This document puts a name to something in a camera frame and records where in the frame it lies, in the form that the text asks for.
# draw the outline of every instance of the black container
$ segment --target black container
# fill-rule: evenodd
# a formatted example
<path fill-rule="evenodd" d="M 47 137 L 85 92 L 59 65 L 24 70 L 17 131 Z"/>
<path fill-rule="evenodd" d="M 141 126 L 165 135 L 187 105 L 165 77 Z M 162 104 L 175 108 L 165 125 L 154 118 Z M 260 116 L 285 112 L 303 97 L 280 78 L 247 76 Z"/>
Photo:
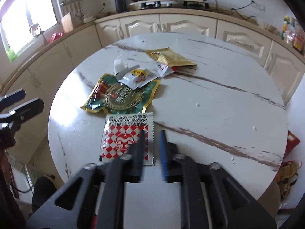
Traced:
<path fill-rule="evenodd" d="M 115 9 L 118 13 L 125 12 L 126 8 L 126 0 L 114 0 L 115 1 Z"/>

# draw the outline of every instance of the wall socket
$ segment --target wall socket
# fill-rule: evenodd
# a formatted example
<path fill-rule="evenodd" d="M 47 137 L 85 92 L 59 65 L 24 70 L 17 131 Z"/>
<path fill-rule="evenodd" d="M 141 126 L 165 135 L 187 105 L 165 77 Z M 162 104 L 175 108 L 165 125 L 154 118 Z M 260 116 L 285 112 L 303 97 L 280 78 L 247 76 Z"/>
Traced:
<path fill-rule="evenodd" d="M 251 0 L 252 4 L 250 6 L 259 9 L 260 11 L 266 12 L 266 6 L 260 3 L 257 3 L 254 0 Z"/>

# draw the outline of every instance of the black pants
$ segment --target black pants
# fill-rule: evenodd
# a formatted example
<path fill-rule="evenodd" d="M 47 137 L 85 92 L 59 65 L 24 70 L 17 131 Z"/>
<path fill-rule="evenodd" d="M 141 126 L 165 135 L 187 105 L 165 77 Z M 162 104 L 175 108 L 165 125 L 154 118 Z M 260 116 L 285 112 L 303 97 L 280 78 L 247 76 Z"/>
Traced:
<path fill-rule="evenodd" d="M 57 191 L 56 187 L 46 177 L 39 177 L 35 183 L 34 194 L 32 199 L 32 211 L 36 212 L 38 208 L 42 206 L 52 194 Z"/>

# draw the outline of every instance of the round table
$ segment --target round table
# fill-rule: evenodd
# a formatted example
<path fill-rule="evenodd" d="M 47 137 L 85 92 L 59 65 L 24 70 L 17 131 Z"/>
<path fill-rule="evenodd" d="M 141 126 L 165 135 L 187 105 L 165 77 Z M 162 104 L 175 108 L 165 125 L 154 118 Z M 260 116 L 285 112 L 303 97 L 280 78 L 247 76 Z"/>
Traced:
<path fill-rule="evenodd" d="M 164 79 L 146 112 L 154 112 L 156 166 L 143 182 L 126 185 L 124 228 L 180 228 L 179 185 L 164 183 L 158 132 L 196 162 L 219 162 L 258 199 L 272 182 L 287 142 L 287 114 L 266 71 L 242 49 L 200 34 L 150 33 L 91 55 L 58 90 L 48 124 L 55 166 L 67 182 L 86 163 L 99 162 L 105 115 L 80 107 L 120 55 L 129 66 L 153 69 L 143 50 L 170 47 L 198 66 Z"/>

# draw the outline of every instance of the checkered pattern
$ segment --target checkered pattern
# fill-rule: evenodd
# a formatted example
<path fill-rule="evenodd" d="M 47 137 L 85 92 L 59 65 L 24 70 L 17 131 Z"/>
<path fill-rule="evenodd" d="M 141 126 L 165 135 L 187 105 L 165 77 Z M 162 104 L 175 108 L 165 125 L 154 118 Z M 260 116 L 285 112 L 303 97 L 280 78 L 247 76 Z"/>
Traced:
<path fill-rule="evenodd" d="M 129 145 L 139 140 L 141 130 L 145 133 L 144 159 L 148 161 L 148 125 L 146 127 L 135 125 L 109 126 L 103 141 L 102 159 L 110 160 L 127 153 Z"/>

